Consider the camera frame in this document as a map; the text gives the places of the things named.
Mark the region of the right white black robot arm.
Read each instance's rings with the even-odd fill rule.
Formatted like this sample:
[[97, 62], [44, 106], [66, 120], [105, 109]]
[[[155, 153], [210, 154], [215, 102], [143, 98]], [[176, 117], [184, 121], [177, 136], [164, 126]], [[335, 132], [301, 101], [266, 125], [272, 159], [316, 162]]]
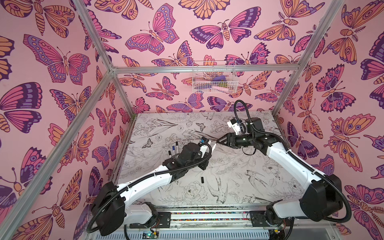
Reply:
[[307, 164], [292, 152], [279, 135], [266, 132], [262, 121], [251, 117], [244, 101], [235, 101], [234, 114], [234, 119], [228, 122], [234, 131], [219, 138], [217, 143], [231, 149], [252, 147], [254, 152], [261, 152], [282, 166], [305, 191], [296, 200], [280, 200], [269, 204], [265, 211], [269, 225], [276, 226], [287, 218], [333, 223], [346, 223], [351, 219], [351, 205], [336, 175], [328, 176]]

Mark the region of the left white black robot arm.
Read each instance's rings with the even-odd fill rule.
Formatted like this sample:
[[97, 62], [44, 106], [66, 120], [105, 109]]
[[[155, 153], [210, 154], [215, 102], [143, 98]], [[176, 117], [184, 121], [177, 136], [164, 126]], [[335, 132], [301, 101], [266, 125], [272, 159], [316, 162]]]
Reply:
[[132, 203], [153, 190], [184, 177], [195, 167], [205, 170], [215, 148], [215, 144], [203, 137], [197, 144], [188, 143], [183, 146], [179, 153], [173, 149], [169, 152], [168, 159], [146, 175], [118, 185], [108, 182], [91, 205], [92, 218], [86, 232], [99, 232], [102, 236], [107, 236], [122, 225], [141, 224], [152, 227], [158, 217], [156, 208], [151, 203], [143, 203], [138, 210], [131, 210]]

